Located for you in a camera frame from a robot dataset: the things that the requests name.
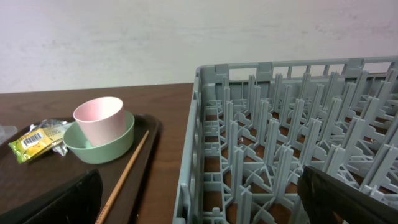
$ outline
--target chopstick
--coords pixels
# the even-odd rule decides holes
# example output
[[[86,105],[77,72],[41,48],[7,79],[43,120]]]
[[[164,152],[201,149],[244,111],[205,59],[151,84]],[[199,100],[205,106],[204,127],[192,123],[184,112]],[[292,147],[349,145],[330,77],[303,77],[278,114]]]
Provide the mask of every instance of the chopstick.
[[[139,152],[141,151],[142,146],[143,146],[144,143],[145,143],[145,140],[146,140],[147,137],[148,137],[148,134],[149,134],[149,131],[147,131],[147,132],[145,133],[145,135],[144,135],[144,137],[142,138],[141,142],[140,142],[139,145],[137,146],[136,151],[135,151],[134,154],[131,156],[130,161],[127,163],[126,168],[124,168],[124,171],[123,171],[122,175],[120,176],[120,178],[119,178],[119,180],[118,180],[118,183],[117,183],[116,186],[114,187],[114,189],[113,189],[113,191],[112,191],[112,193],[111,193],[111,196],[109,196],[109,199],[108,199],[108,201],[106,202],[104,208],[102,209],[100,215],[98,216],[97,221],[95,221],[95,224],[102,224],[102,223],[104,223],[104,221],[106,220],[106,216],[108,215],[109,210],[111,209],[111,207],[112,207],[112,205],[113,205],[113,203],[114,203],[116,197],[118,196],[119,191],[120,191],[121,187],[123,186],[124,181],[126,180],[126,177],[127,177],[127,175],[129,174],[129,172],[130,172],[130,170],[131,170],[131,167],[134,165],[134,162],[136,161],[137,156],[138,156]]]

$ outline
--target cup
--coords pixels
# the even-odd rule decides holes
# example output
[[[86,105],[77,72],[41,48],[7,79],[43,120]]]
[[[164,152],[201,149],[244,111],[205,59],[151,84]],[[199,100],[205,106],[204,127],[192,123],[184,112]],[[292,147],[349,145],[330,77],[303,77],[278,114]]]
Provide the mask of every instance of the cup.
[[[126,132],[123,101],[101,97],[78,106],[73,117],[91,146],[107,144]]]

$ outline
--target brown tabletop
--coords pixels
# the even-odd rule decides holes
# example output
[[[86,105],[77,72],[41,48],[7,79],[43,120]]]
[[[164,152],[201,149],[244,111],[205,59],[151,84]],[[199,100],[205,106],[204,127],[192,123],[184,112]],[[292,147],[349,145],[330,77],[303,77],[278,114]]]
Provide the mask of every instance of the brown tabletop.
[[[151,114],[163,125],[139,206],[137,223],[171,223],[187,128],[192,84],[0,94],[0,124],[18,129],[43,119],[71,116],[93,98],[115,96],[134,114]]]

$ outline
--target gray plastic dish rack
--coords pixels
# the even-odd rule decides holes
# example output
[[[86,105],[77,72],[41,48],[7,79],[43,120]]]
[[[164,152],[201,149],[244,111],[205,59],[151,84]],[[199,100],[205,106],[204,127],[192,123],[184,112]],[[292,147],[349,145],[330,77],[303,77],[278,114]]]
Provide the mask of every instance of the gray plastic dish rack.
[[[390,66],[369,73],[370,63]],[[329,73],[333,65],[341,74]],[[294,78],[298,66],[306,70]],[[274,74],[279,67],[287,73]],[[256,73],[231,81],[240,68]],[[289,223],[309,223],[296,187],[308,165],[398,208],[397,69],[398,56],[199,67],[173,223],[276,223],[275,205],[290,211]],[[211,192],[221,202],[204,209]]]

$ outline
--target white wall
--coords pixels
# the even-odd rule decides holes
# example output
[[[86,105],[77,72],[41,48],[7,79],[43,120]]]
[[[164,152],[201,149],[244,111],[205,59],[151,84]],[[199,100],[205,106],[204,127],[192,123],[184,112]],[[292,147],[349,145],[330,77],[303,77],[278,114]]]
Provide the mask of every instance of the white wall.
[[[1,93],[186,83],[214,63],[398,54],[396,0],[27,2],[0,0]]]

